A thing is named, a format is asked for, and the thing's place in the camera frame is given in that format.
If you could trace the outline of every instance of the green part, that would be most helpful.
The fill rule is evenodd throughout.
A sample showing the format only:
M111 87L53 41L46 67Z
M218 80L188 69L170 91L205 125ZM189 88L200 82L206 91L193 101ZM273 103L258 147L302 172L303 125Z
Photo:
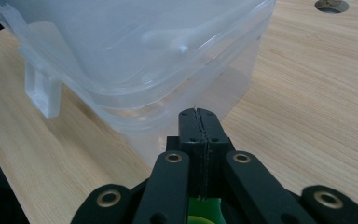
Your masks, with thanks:
M187 224L214 224L214 223L203 217L188 217Z
M226 224L219 198L189 199L188 224Z

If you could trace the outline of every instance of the wood grain surface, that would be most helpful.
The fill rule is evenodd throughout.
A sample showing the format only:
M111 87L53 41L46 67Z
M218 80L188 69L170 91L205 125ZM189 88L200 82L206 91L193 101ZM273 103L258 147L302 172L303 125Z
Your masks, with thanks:
M222 121L294 193L322 184L358 202L358 1L341 14L278 0L248 93ZM91 191L150 169L63 88L45 119L24 91L19 45L0 32L0 164L31 223L69 223Z

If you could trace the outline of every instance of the brass insert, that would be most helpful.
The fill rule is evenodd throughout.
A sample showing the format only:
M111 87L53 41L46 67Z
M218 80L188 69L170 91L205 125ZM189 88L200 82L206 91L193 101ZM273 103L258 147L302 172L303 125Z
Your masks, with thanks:
M315 192L313 197L315 197L318 203L329 208L339 209L344 206L344 203L336 195L324 190Z
M251 158L246 156L245 154L239 153L234 155L234 161L240 163L248 163L249 161L251 161Z
M113 200L106 200L104 199L105 196L108 195L113 195L114 199ZM121 194L120 192L118 192L118 190L116 189L108 189L104 192L102 192L98 198L97 198L97 204L100 207L111 207L113 205L116 205L118 202L120 202L121 199Z
M179 154L172 153L172 154L168 154L165 157L165 160L168 162L179 162L182 160L182 156Z

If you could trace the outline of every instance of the black mechanical arm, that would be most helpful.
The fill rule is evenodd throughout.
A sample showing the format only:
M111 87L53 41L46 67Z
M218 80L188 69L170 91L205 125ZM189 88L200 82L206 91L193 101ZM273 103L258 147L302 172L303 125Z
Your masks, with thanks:
M227 224L358 224L358 204L334 189L286 190L257 157L235 150L211 111L181 112L179 136L167 137L166 148L150 178L131 190L94 190L72 223L184 224L189 198L219 198Z

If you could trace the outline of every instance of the clear plastic box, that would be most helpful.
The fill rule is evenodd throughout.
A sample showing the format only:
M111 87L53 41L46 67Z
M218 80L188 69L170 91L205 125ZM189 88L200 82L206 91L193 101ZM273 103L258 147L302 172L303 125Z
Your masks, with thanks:
M47 117L73 90L147 163L196 105L225 116L246 93L274 0L0 0L25 89Z

